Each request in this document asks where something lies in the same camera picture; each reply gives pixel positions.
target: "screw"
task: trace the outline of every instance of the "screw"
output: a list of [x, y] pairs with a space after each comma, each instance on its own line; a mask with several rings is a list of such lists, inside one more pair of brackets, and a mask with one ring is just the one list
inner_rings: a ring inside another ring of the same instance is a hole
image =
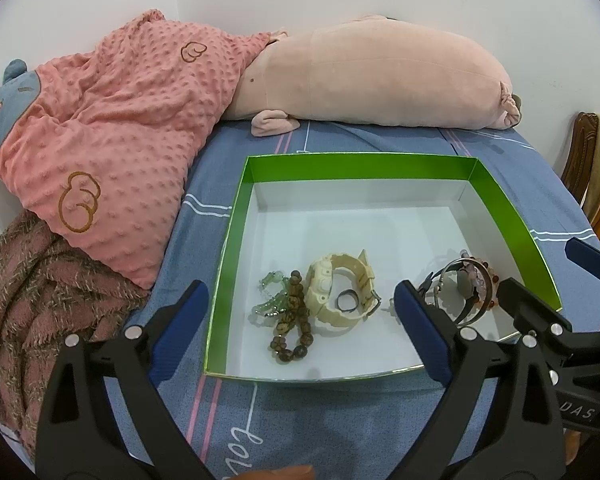
[[467, 341], [473, 341], [478, 337], [478, 333], [473, 328], [465, 326], [460, 329], [460, 337], [462, 339], [466, 339]]
[[562, 325], [559, 325], [557, 323], [554, 323], [554, 324], [551, 325], [551, 333], [553, 335], [562, 335], [563, 331], [564, 330], [562, 328]]
[[69, 347], [76, 346], [79, 342], [80, 342], [80, 336], [77, 335], [77, 334], [69, 334], [64, 339], [64, 344], [67, 345], [67, 346], [69, 346]]
[[527, 334], [525, 336], [522, 336], [522, 344], [527, 348], [534, 348], [538, 344], [538, 342], [536, 341], [535, 337]]
[[142, 327], [140, 325], [132, 325], [125, 330], [127, 339], [138, 339], [142, 335]]

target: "blue bed sheet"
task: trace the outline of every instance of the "blue bed sheet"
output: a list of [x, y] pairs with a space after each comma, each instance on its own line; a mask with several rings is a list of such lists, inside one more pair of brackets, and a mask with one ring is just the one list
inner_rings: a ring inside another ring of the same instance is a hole
[[[572, 235], [598, 245], [587, 219], [542, 157], [515, 131], [387, 128], [303, 122], [284, 136], [256, 139], [248, 122], [216, 127], [193, 165], [182, 209], [144, 324], [174, 303], [194, 279], [212, 286], [240, 173], [248, 155], [297, 152], [414, 152], [476, 156], [497, 179], [537, 240], [580, 331], [600, 327], [600, 282], [569, 262]], [[172, 380], [159, 391], [177, 425], [218, 479], [256, 468], [310, 463], [321, 479], [385, 478], [414, 442], [442, 390], [423, 372], [378, 380], [283, 388], [202, 374], [206, 322]], [[130, 452], [148, 461], [115, 383], [116, 418]], [[456, 454], [468, 455], [484, 423], [493, 383]]]

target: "dark brown bead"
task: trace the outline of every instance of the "dark brown bead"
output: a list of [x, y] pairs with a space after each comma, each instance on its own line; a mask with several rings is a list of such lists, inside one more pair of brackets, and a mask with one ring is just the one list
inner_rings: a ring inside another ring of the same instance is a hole
[[280, 321], [283, 323], [291, 323], [296, 319], [296, 314], [293, 312], [285, 312], [282, 316], [280, 316]]
[[276, 325], [276, 332], [280, 335], [285, 335], [291, 330], [289, 323], [280, 322]]
[[269, 346], [276, 352], [282, 352], [286, 348], [286, 340], [282, 336], [277, 335], [273, 338]]
[[282, 352], [278, 352], [278, 357], [283, 363], [288, 363], [294, 358], [294, 353], [289, 349], [284, 349]]
[[302, 334], [300, 336], [300, 344], [304, 345], [304, 346], [311, 346], [311, 343], [314, 342], [314, 336], [312, 336], [309, 333], [306, 334]]
[[298, 345], [294, 348], [294, 357], [296, 359], [302, 359], [307, 353], [306, 346]]

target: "knitted blanket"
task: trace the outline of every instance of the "knitted blanket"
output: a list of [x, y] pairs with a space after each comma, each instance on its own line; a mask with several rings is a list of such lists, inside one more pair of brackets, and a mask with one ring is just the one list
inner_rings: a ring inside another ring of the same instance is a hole
[[33, 456], [46, 384], [64, 338], [116, 335], [149, 292], [24, 210], [0, 236], [0, 421]]

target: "plush toy's ear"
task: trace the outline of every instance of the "plush toy's ear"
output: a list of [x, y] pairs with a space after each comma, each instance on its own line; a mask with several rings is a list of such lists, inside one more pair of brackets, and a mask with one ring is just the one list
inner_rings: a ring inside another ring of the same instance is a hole
[[11, 61], [7, 68], [4, 69], [2, 76], [2, 84], [6, 84], [12, 79], [16, 79], [18, 76], [24, 74], [27, 71], [27, 64], [21, 59], [14, 59]]

